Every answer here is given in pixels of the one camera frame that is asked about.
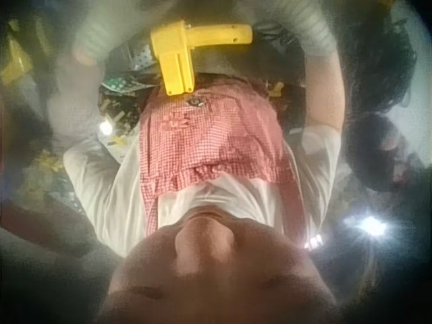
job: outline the pink skin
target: pink skin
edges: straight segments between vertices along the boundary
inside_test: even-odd
[[[130,253],[105,310],[137,323],[279,323],[332,303],[304,249],[271,227],[205,207]]]

